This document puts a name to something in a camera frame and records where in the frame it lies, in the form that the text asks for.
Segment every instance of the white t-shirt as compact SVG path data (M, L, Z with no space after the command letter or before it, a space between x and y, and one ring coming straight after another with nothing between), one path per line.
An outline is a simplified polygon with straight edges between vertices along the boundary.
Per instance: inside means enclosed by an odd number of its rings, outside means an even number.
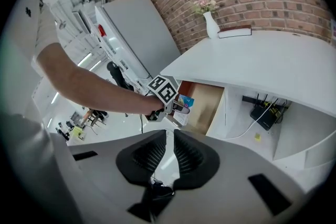
M40 52L59 42L55 19L40 0L17 0L1 36L1 110L40 121L32 93L41 79L32 68Z

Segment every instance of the desk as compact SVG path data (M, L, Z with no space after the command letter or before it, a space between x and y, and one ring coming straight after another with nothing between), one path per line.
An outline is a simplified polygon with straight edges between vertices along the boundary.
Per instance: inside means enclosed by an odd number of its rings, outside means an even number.
M91 121L90 126L93 127L95 124L97 124L97 121L101 122L102 124L106 125L102 121L99 120L99 114L96 116L93 115L94 109L90 109L82 118L82 124L84 125L87 121Z
M205 38L161 71L164 76L224 89L206 130L206 135L218 139L237 137L253 122L249 117L253 106L242 102L244 91L292 101L280 128L267 132L255 124L244 136L228 142L249 147L269 161L286 159L302 169L324 164L336 154L332 143L335 74L335 48L323 40L284 31ZM259 144L254 139L256 132L261 133ZM312 160L317 150L329 157Z

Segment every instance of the man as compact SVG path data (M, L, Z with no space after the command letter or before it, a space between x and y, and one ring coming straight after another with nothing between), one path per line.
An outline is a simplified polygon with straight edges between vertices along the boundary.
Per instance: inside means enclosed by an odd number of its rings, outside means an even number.
M31 86L29 84L33 84L31 78L34 74L23 62L31 63L32 60L41 67L61 95L83 106L138 114L150 114L163 108L158 98L145 97L115 86L73 63L59 43L55 20L49 8L40 0L17 1L2 36L2 44L5 45L2 56L6 53L8 55L1 63L2 71L9 77L3 80L7 87L3 90L3 100L7 101L7 106L18 107L7 109L10 113L26 115L23 111L29 114L36 110L31 101L26 104L26 99L32 94L28 89ZM14 67L19 70L13 71L12 67L8 67L13 66L13 61L16 62ZM13 82L13 77L21 82L19 87ZM19 88L18 94L10 92L14 87ZM35 117L31 119L36 118L38 112L35 111L34 114Z
M107 64L106 68L110 72L112 78L116 81L119 87L122 87L130 91L134 91L134 87L132 85L126 84L126 81L124 77L122 76L120 68L113 61L110 61Z
M70 131L74 128L74 126L71 124L71 122L66 121L65 124L70 128Z

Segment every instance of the open drawer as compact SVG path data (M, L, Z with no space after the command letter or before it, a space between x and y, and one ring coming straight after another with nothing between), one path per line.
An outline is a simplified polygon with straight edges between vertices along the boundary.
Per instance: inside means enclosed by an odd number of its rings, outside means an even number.
M190 111L188 123L186 126L181 126L181 124L173 118L173 114L168 115L167 119L181 130L206 135L224 95L224 88L182 81L178 92L195 100Z

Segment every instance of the white vase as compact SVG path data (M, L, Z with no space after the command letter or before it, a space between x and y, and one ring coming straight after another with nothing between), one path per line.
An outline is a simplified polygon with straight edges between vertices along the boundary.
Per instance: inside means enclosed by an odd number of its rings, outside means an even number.
M211 12L206 12L203 14L206 20L206 31L208 33L209 38L218 38L218 32L220 28L216 21L211 16Z

